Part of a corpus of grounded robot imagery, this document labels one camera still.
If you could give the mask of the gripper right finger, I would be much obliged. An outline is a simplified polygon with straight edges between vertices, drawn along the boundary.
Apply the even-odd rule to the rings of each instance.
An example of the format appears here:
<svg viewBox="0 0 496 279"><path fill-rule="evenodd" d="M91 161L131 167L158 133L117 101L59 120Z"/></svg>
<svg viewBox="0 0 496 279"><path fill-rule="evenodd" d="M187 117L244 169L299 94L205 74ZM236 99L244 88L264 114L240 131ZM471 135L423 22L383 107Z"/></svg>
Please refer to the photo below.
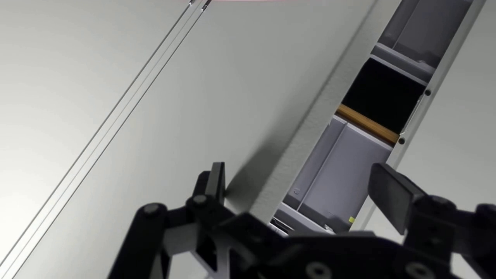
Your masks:
<svg viewBox="0 0 496 279"><path fill-rule="evenodd" d="M404 236L391 260L394 279L461 279L451 270L459 254L481 279L496 279L496 205L469 212L429 195L386 163L374 163L368 193Z"/></svg>

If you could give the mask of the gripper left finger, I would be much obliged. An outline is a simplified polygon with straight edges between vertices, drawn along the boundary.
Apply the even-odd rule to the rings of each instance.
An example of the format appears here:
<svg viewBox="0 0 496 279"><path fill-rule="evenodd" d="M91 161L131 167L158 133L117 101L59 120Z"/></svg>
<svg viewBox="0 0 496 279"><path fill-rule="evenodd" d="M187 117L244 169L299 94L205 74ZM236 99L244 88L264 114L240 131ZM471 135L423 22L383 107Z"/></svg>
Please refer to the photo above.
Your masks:
<svg viewBox="0 0 496 279"><path fill-rule="evenodd" d="M135 213L108 279L169 279L172 258L191 253L213 279L252 279L274 257L274 232L224 206L225 164L200 173L173 210L149 203Z"/></svg>

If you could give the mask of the white cabinet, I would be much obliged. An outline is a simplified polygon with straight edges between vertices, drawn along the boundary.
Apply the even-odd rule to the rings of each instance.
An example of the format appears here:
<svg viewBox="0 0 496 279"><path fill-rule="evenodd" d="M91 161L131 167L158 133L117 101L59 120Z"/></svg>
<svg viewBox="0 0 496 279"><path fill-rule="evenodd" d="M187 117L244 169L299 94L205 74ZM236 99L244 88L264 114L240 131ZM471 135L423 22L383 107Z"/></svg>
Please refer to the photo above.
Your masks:
<svg viewBox="0 0 496 279"><path fill-rule="evenodd" d="M150 79L149 73L181 43L180 33L192 20L193 6L200 11L213 1L285 0L188 0L166 37L105 118L77 157L91 154L94 137L109 128L120 112ZM446 50L473 0L401 0L374 44L344 98L333 113L301 170L269 219L280 234L331 234L367 229L374 205L367 196L372 163L387 162L417 109ZM53 196L58 187L51 193ZM36 214L15 246L0 263L2 274L11 268L32 234L44 220Z"/></svg>

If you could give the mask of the white cabinet door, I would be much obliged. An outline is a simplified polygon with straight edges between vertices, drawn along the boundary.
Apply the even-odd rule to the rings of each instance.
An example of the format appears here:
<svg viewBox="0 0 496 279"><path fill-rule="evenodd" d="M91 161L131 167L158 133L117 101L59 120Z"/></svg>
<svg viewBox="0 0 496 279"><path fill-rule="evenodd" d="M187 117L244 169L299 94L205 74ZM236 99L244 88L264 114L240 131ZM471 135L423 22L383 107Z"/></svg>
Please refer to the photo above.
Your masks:
<svg viewBox="0 0 496 279"><path fill-rule="evenodd" d="M473 0L388 164L461 210L496 204L496 0Z"/></svg>
<svg viewBox="0 0 496 279"><path fill-rule="evenodd" d="M0 0L0 263L188 0Z"/></svg>
<svg viewBox="0 0 496 279"><path fill-rule="evenodd" d="M2 279L104 279L135 211L184 205L226 163L226 205L269 221L401 0L213 1L94 137Z"/></svg>

